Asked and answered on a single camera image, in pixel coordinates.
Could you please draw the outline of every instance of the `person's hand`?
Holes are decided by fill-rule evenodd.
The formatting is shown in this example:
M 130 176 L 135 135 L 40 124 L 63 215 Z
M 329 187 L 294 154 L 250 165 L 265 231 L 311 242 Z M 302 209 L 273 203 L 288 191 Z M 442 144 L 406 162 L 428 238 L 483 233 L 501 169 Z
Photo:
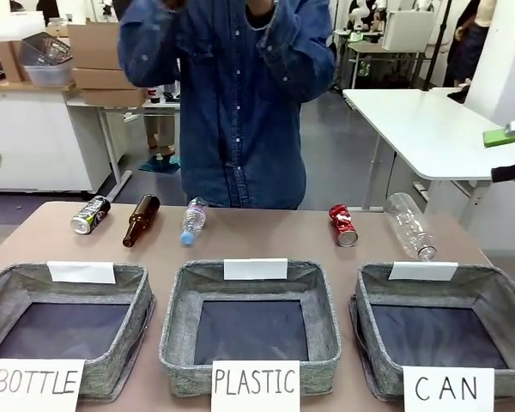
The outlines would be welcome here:
M 454 39 L 456 39 L 456 41 L 462 41 L 463 38 L 464 38 L 464 28 L 458 27 L 456 29 L 456 32 L 454 32 Z
M 275 7 L 273 0 L 247 0 L 247 4 L 252 15 L 256 17 L 266 15 Z
M 185 0 L 163 0 L 170 10 L 179 10 L 185 7 Z

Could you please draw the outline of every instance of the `black can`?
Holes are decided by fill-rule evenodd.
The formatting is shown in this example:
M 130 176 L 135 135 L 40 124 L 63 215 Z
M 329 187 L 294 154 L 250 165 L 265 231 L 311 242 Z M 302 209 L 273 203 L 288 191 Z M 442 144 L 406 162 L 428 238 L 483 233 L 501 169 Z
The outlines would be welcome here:
M 79 234 L 92 233 L 109 210 L 111 210 L 111 202 L 106 197 L 96 196 L 72 218 L 70 226 Z

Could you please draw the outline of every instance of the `shirt sleeve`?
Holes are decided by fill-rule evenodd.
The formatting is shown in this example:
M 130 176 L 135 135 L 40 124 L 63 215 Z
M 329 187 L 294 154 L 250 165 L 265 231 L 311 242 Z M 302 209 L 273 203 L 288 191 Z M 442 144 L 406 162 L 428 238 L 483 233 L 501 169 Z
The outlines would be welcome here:
M 120 22 L 118 60 L 126 77 L 147 88 L 179 80 L 175 51 L 178 13 L 162 0 L 134 0 Z
M 280 87 L 300 102 L 325 92 L 334 76 L 334 57 L 326 47 L 332 31 L 328 8 L 329 0 L 279 0 L 269 25 L 261 28 L 260 55 Z

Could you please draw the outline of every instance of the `brown glass bottle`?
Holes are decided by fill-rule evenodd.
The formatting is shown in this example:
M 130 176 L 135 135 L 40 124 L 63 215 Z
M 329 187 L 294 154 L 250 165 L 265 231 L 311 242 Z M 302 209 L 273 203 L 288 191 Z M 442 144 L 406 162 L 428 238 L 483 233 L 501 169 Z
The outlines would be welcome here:
M 132 247 L 141 235 L 153 224 L 161 201 L 154 195 L 145 195 L 130 216 L 130 226 L 122 240 L 126 247 Z

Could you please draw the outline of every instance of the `gray fabric bin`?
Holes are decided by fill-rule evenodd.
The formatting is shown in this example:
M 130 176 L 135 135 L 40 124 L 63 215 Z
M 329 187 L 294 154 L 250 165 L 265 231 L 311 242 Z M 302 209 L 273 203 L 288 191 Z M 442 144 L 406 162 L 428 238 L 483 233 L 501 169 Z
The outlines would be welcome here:
M 81 400 L 114 400 L 133 367 L 155 302 L 145 268 L 115 264 L 114 274 L 112 285 L 53 282 L 47 264 L 3 270 L 0 358 L 42 359 L 52 353 L 52 359 L 86 359 Z M 54 312 L 68 316 L 58 319 Z
M 308 360 L 300 362 L 302 395 L 332 391 L 341 355 L 330 287 L 313 262 L 288 262 L 287 280 L 225 281 L 222 261 L 189 262 L 176 275 L 162 329 L 159 358 L 178 397 L 209 394 L 212 365 L 195 364 L 197 335 L 207 302 L 298 302 Z
M 515 397 L 515 283 L 484 266 L 449 282 L 389 281 L 391 269 L 363 266 L 355 290 L 380 395 L 403 395 L 403 366 L 492 367 L 495 396 Z

